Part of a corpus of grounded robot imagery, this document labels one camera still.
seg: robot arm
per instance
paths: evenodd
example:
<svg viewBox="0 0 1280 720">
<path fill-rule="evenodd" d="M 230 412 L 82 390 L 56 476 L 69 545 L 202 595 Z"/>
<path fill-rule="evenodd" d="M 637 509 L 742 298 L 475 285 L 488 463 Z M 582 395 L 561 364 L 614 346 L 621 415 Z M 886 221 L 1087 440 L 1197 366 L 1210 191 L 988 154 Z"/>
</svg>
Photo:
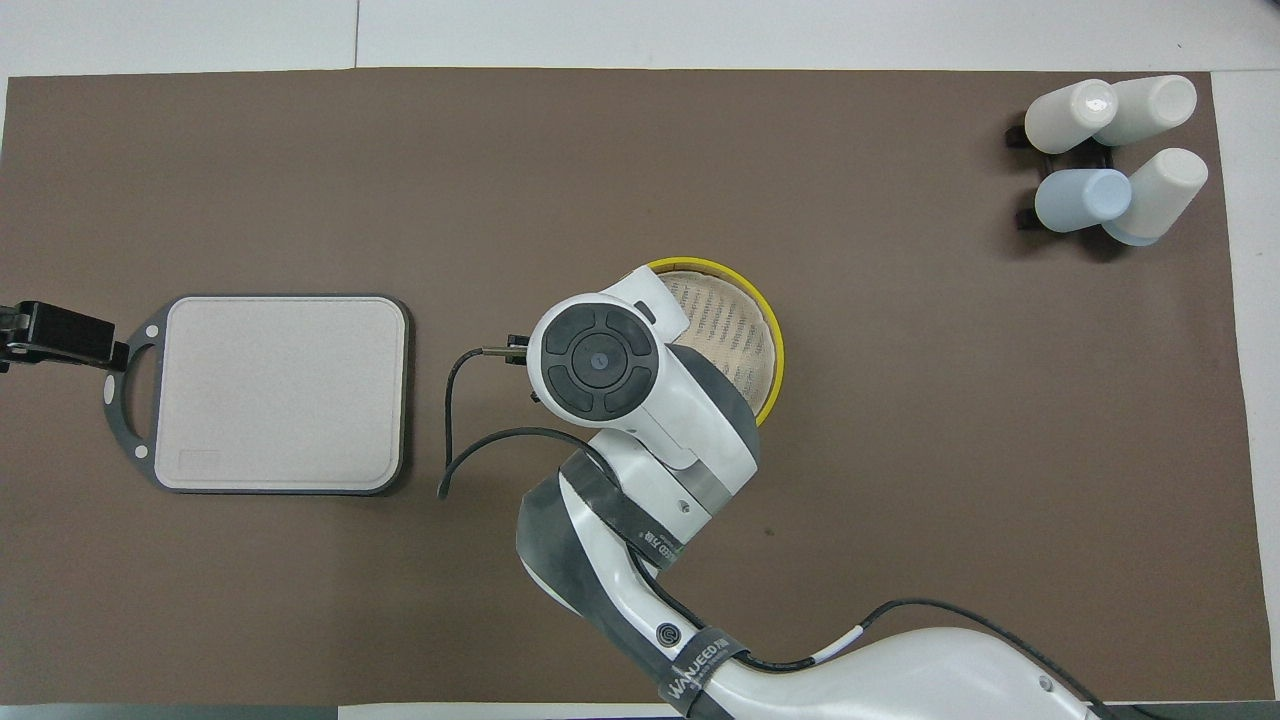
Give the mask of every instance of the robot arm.
<svg viewBox="0 0 1280 720">
<path fill-rule="evenodd" d="M 660 592 L 669 568 L 759 462 L 745 400 L 698 352 L 640 268 L 557 304 L 530 336 L 530 382 L 559 418 L 600 432 L 526 495 L 517 547 L 554 600 L 636 662 L 686 717 L 1061 719 L 1092 712 L 989 635 L 904 633 L 826 662 L 771 666 Z"/>
</svg>

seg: black clamp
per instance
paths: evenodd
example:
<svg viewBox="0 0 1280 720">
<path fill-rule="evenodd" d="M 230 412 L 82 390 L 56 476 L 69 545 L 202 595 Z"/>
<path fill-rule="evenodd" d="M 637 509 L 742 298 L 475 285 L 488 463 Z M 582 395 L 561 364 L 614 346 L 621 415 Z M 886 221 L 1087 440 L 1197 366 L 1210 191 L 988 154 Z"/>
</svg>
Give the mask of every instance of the black clamp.
<svg viewBox="0 0 1280 720">
<path fill-rule="evenodd" d="M 115 341 L 115 325 L 37 300 L 0 305 L 0 373 L 10 363 L 50 360 L 123 373 L 129 346 Z"/>
<path fill-rule="evenodd" d="M 507 334 L 507 348 L 512 350 L 511 355 L 507 355 L 508 365 L 527 365 L 525 361 L 525 354 L 529 352 L 529 336 L 526 334 Z"/>
</svg>

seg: white floor tile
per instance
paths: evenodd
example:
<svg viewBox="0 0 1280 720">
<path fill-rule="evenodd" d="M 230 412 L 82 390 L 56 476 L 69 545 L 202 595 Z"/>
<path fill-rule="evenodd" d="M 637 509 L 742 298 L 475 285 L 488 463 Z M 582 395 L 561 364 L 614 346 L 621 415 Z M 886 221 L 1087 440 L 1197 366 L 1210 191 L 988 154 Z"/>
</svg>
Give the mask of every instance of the white floor tile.
<svg viewBox="0 0 1280 720">
<path fill-rule="evenodd" d="M 393 702 L 347 705 L 338 720 L 553 720 L 557 717 L 666 717 L 676 716 L 669 705 L 570 705 L 570 703 L 479 703 Z"/>
<path fill-rule="evenodd" d="M 361 67 L 1280 68 L 1267 0 L 362 0 Z"/>
<path fill-rule="evenodd" d="M 15 76 L 349 68 L 356 0 L 0 1 Z M 4 96 L 0 95 L 0 124 Z"/>
<path fill-rule="evenodd" d="M 1213 73 L 1213 106 L 1271 665 L 1280 694 L 1280 72 Z"/>
</svg>

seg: black cable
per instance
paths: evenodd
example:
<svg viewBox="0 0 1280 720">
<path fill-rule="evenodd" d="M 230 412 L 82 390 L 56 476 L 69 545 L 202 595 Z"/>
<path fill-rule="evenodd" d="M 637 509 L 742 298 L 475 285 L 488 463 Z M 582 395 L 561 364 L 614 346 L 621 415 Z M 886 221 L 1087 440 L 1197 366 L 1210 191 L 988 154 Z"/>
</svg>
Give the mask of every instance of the black cable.
<svg viewBox="0 0 1280 720">
<path fill-rule="evenodd" d="M 484 348 L 476 347 L 462 354 L 449 370 L 449 382 L 444 384 L 444 466 L 453 462 L 453 380 L 458 377 L 458 370 L 463 363 L 481 355 Z"/>
<path fill-rule="evenodd" d="M 553 430 L 552 428 L 536 428 L 536 427 L 531 427 L 531 428 L 511 428 L 511 429 L 498 430 L 495 433 L 490 433 L 490 434 L 488 434 L 488 436 L 485 436 L 485 437 L 483 437 L 483 438 L 472 442 L 471 445 L 467 446 L 466 450 L 463 450 L 462 452 L 460 452 L 458 456 L 454 457 L 448 464 L 448 466 L 444 468 L 444 475 L 440 478 L 440 486 L 439 486 L 439 488 L 436 488 L 435 496 L 438 498 L 440 498 L 440 500 L 444 500 L 445 497 L 449 496 L 449 486 L 453 482 L 453 473 L 456 473 L 458 470 L 458 468 L 461 468 L 462 464 L 467 461 L 467 457 L 471 457 L 477 450 L 480 450 L 481 447 L 484 447 L 486 445 L 498 442 L 499 439 L 506 439 L 506 438 L 509 438 L 509 437 L 520 437 L 520 436 L 549 437 L 552 439 L 558 439 L 561 442 L 567 442 L 567 443 L 577 447 L 582 452 L 585 452 L 588 457 L 590 457 L 596 465 L 599 465 L 600 466 L 600 471 L 604 473 L 604 477 L 608 478 L 611 483 L 613 483 L 614 486 L 618 484 L 618 477 L 613 473 L 613 468 L 609 466 L 608 461 L 604 460 L 604 456 L 600 455 L 600 451 L 595 450 L 594 447 L 591 447 L 590 445 L 588 445 L 585 441 L 582 441 L 580 438 L 576 438 L 576 437 L 573 437 L 573 436 L 571 436 L 568 433 L 562 433 L 561 430 Z"/>
<path fill-rule="evenodd" d="M 658 580 L 655 580 L 654 577 L 649 574 L 649 570 L 644 566 L 644 560 L 640 557 L 639 552 L 636 552 L 630 547 L 627 548 L 627 552 L 631 556 L 631 566 L 635 569 L 636 575 L 640 575 L 640 579 L 644 580 L 644 584 L 648 585 L 650 591 L 653 591 L 653 594 L 658 596 L 659 600 L 669 605 L 672 610 L 684 616 L 684 619 L 687 620 L 690 625 L 698 628 L 699 630 L 707 626 L 707 623 L 704 623 L 701 618 L 695 615 L 692 610 L 685 606 L 685 603 L 676 600 L 669 592 L 667 592 L 666 588 L 658 584 Z M 794 673 L 796 670 L 804 670 L 805 667 L 809 667 L 815 664 L 813 657 L 805 657 L 804 660 L 796 660 L 792 662 L 771 662 L 768 660 L 760 660 L 759 657 L 751 655 L 750 651 L 745 650 L 737 653 L 735 657 L 741 660 L 745 665 L 749 665 L 756 670 L 764 670 L 765 673 Z"/>
<path fill-rule="evenodd" d="M 881 605 L 876 610 L 872 610 L 870 615 L 868 615 L 861 623 L 859 623 L 859 625 L 865 630 L 867 628 L 869 628 L 872 625 L 872 623 L 874 623 L 876 620 L 878 620 L 881 618 L 881 615 L 884 615 L 886 612 L 888 612 L 890 610 L 893 610 L 895 607 L 902 607 L 905 605 L 927 605 L 929 607 L 938 607 L 938 609 L 946 610 L 948 612 L 955 612 L 956 615 L 961 615 L 964 618 L 968 618 L 969 620 L 973 620 L 974 623 L 978 623 L 983 628 L 987 628 L 988 630 L 991 630 L 991 632 L 996 633 L 997 635 L 1005 638 L 1006 641 L 1009 641 L 1010 643 L 1012 643 L 1014 646 L 1016 646 L 1019 650 L 1021 650 L 1027 655 L 1030 655 L 1032 657 L 1034 657 L 1044 667 L 1048 667 L 1055 675 L 1057 675 L 1059 678 L 1061 678 L 1064 683 L 1066 683 L 1073 689 L 1075 689 L 1075 692 L 1078 692 L 1082 696 L 1084 696 L 1084 700 L 1087 700 L 1089 702 L 1089 705 L 1092 705 L 1094 707 L 1094 710 L 1097 710 L 1098 714 L 1102 717 L 1106 717 L 1108 720 L 1117 720 L 1115 712 L 1112 712 L 1111 708 L 1107 707 L 1107 705 L 1105 702 L 1102 702 L 1101 700 L 1098 700 L 1098 696 L 1096 696 L 1092 692 L 1089 692 L 1089 689 L 1085 688 L 1083 683 L 1080 683 L 1079 680 L 1076 680 L 1075 678 L 1073 678 L 1071 674 L 1068 673 L 1066 670 L 1064 670 L 1061 665 L 1059 665 L 1057 662 L 1053 662 L 1052 660 L 1050 660 L 1050 657 L 1047 655 L 1044 655 L 1043 652 L 1036 650 L 1034 647 L 1032 647 L 1030 643 L 1028 643 L 1023 638 L 1015 635 L 1010 630 L 1006 630 L 1006 629 L 1001 628 L 1000 625 L 992 623 L 987 618 L 983 618 L 982 615 L 978 615 L 977 612 L 974 612 L 972 610 L 965 610 L 964 607 L 960 607 L 959 605 L 952 605 L 952 603 L 942 601 L 942 600 L 931 600 L 931 598 L 927 598 L 927 597 L 904 597 L 904 598 L 900 598 L 900 600 L 891 600 L 891 601 Z"/>
</svg>

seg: brown table mat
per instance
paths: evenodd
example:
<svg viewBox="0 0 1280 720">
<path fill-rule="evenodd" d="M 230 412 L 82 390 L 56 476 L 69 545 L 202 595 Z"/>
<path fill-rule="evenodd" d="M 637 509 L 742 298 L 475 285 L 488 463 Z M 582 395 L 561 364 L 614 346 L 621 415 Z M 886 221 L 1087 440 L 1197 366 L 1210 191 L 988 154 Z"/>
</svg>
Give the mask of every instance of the brown table mat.
<svg viewBox="0 0 1280 720">
<path fill-rule="evenodd" d="M 1038 174 L 1002 132 L 1083 77 L 12 79 L 3 300 L 123 336 L 178 295 L 392 295 L 416 324 L 415 461 L 385 497 L 172 495 L 115 446 L 101 373 L 14 368 L 0 703 L 653 701 L 515 555 L 520 496 L 566 450 L 508 441 L 439 503 L 439 409 L 461 351 L 685 254 L 763 290 L 788 359 L 760 473 L 664 577 L 686 605 L 790 660 L 936 596 L 1107 698 L 1271 697 L 1208 77 L 1189 123 L 1116 154 L 1211 169 L 1130 251 L 1012 228 Z M 527 393 L 468 365 L 460 442 L 554 425 Z M 904 610 L 872 639 L 955 621 Z"/>
</svg>

